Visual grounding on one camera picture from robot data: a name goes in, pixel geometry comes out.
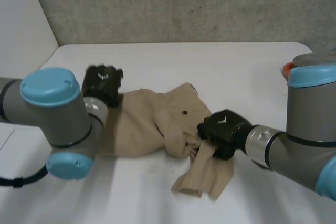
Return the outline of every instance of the concrete wall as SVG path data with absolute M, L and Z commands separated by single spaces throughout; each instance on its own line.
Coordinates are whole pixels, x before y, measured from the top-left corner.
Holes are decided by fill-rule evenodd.
M 336 0 L 40 0 L 60 45 L 301 42 L 336 47 Z
M 1 77 L 25 77 L 57 48 L 38 0 L 0 0 Z

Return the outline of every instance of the gray concrete wall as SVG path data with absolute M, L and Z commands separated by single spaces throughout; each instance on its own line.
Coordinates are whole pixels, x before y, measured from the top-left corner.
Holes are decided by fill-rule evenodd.
M 301 42 L 336 47 L 336 0 L 40 0 L 59 45 Z

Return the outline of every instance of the beige coat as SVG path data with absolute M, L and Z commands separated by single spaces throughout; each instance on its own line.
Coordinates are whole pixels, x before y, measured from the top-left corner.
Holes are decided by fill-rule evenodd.
M 168 93 L 140 89 L 120 95 L 110 108 L 101 155 L 139 157 L 165 147 L 168 154 L 189 157 L 190 170 L 172 190 L 218 198 L 234 173 L 233 161 L 212 158 L 215 147 L 201 141 L 197 125 L 211 113 L 193 86 L 185 83 Z

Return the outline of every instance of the robotic arm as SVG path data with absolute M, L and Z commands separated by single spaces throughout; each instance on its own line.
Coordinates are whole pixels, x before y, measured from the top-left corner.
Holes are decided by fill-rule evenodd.
M 47 172 L 62 179 L 82 179 L 93 165 L 108 106 L 118 106 L 122 70 L 90 66 L 82 89 L 63 68 L 38 70 L 23 80 L 0 78 L 0 122 L 40 127 L 52 147 L 39 173 L 7 181 L 22 187 Z
M 218 146 L 214 157 L 242 150 L 259 166 L 336 200 L 336 65 L 294 68 L 288 82 L 287 130 L 252 125 L 230 111 L 198 125 Z

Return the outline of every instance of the orange object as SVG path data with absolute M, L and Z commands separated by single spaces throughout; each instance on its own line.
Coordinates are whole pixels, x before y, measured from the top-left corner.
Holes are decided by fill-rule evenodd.
M 287 77 L 287 80 L 289 79 L 289 71 L 294 67 L 293 62 L 287 63 L 286 65 L 284 65 L 283 67 L 283 73 L 285 74 L 285 76 Z

